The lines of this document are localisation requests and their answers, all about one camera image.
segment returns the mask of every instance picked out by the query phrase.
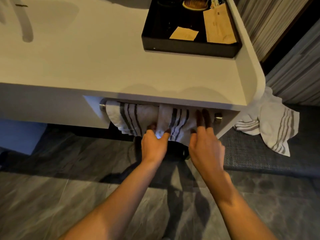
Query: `human arm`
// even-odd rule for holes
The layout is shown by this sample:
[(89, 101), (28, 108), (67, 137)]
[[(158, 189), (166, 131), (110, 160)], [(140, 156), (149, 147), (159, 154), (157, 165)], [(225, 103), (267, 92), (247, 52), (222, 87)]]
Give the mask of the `human arm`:
[(212, 194), (233, 240), (274, 240), (276, 237), (248, 206), (223, 170), (225, 147), (214, 135), (207, 110), (197, 111), (197, 131), (193, 131), (191, 160)]
[(121, 238), (160, 166), (170, 133), (157, 139), (149, 129), (144, 135), (142, 162), (120, 186), (85, 218), (62, 235), (60, 240), (116, 240)]

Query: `black tray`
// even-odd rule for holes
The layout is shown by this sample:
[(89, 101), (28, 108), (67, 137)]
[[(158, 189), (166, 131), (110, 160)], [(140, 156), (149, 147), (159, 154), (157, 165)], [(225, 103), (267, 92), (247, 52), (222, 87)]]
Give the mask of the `black tray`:
[[(227, 3), (226, 7), (237, 41), (233, 44), (207, 42), (203, 12), (184, 8), (182, 0), (176, 1), (174, 5), (163, 4), (162, 0), (152, 0), (141, 36), (143, 48), (149, 51), (234, 58), (242, 43)], [(169, 39), (178, 26), (199, 33), (194, 41)]]

